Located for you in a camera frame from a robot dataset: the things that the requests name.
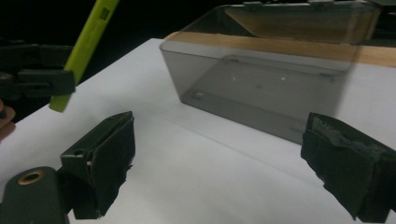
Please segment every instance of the clear plastic box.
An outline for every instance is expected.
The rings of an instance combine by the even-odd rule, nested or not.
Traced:
[[[378,14],[363,1],[221,6],[161,51],[181,102],[300,144],[310,112],[336,113]]]

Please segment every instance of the white table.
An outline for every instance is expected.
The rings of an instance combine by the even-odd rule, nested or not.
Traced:
[[[78,86],[64,113],[43,107],[20,121],[0,145],[1,195],[15,174],[59,168],[82,135],[132,110],[136,156],[118,199],[105,217],[70,213],[71,223],[360,223],[322,187],[299,145],[183,105],[162,42],[151,39]],[[395,71],[356,67],[338,116],[393,148]],[[395,221],[391,212],[387,223]]]

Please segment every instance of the screw hole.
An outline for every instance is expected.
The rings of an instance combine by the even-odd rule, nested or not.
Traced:
[[[33,184],[44,177],[45,173],[42,171],[33,171],[27,175],[24,175],[18,180],[20,185],[30,185]]]

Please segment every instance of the yellow-green tool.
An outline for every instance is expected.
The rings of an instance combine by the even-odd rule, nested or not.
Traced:
[[[78,37],[76,45],[67,60],[64,70],[74,73],[75,85],[79,83],[84,71],[106,29],[114,10],[120,0],[97,0],[90,17]],[[52,96],[49,108],[64,112],[71,95]]]

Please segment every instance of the black clamp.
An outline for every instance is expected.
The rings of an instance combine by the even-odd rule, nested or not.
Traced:
[[[0,43],[0,98],[17,100],[75,91],[73,72],[63,70],[73,47]]]
[[[69,223],[106,214],[134,159],[132,111],[104,119],[62,155],[62,167],[36,167],[7,182],[0,223]]]
[[[301,157],[353,219],[385,223],[396,211],[396,151],[328,116],[312,113]]]

